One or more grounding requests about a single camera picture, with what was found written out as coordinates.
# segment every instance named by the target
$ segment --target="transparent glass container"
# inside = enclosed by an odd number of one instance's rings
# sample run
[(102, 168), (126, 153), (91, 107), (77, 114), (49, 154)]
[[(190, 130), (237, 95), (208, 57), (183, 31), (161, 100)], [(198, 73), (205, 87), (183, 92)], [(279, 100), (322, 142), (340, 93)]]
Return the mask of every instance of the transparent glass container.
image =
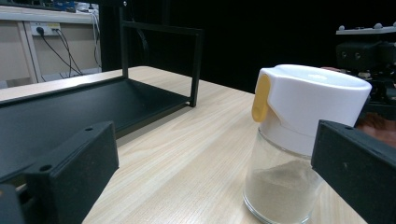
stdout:
[(310, 162), (270, 142), (259, 129), (244, 189), (248, 209), (263, 223), (305, 223), (323, 183)]

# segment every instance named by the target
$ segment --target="wooden table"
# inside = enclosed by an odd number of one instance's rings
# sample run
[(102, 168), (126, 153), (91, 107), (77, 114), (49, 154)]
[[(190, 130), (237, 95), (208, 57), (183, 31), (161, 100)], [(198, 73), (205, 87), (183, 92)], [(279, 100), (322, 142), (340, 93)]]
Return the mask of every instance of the wooden table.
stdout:
[[(10, 88), (0, 100), (120, 76), (121, 70)], [(189, 95), (191, 79), (150, 67), (130, 77)], [(200, 81), (198, 103), (118, 139), (120, 169), (84, 223), (260, 223), (243, 187), (258, 124), (254, 95)], [(366, 223), (327, 184), (308, 223)]]

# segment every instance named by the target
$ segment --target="black backdrop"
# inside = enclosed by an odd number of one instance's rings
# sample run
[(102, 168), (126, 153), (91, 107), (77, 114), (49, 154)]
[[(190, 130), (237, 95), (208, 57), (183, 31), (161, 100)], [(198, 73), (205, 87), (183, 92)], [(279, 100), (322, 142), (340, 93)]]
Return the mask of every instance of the black backdrop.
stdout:
[[(346, 28), (393, 25), (396, 1), (191, 1), (135, 0), (127, 17), (135, 21), (205, 30), (201, 79), (253, 92), (262, 67), (281, 63), (336, 66), (335, 46)], [(100, 8), (103, 70), (120, 69), (118, 9)], [(147, 64), (189, 74), (191, 41), (144, 32), (150, 60), (131, 30), (130, 65)]]

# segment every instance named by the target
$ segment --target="yellow tab on lid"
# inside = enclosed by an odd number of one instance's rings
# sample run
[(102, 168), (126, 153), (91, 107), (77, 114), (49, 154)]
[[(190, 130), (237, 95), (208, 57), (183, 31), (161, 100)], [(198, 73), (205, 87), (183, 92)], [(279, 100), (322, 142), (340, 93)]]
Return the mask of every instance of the yellow tab on lid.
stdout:
[(251, 108), (251, 116), (254, 121), (262, 122), (267, 117), (268, 112), (268, 94), (270, 93), (271, 80), (267, 75), (262, 75), (256, 88), (254, 96), (253, 107)]

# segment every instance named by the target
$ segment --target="electrical outlet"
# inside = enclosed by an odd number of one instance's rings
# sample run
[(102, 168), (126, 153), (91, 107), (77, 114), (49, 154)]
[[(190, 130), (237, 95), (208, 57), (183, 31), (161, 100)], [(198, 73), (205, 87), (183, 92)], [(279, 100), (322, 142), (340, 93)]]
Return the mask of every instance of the electrical outlet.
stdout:
[(37, 32), (38, 27), (43, 28), (44, 35), (58, 35), (55, 30), (61, 30), (61, 24), (58, 22), (31, 21), (30, 27), (32, 27), (32, 35), (40, 35)]

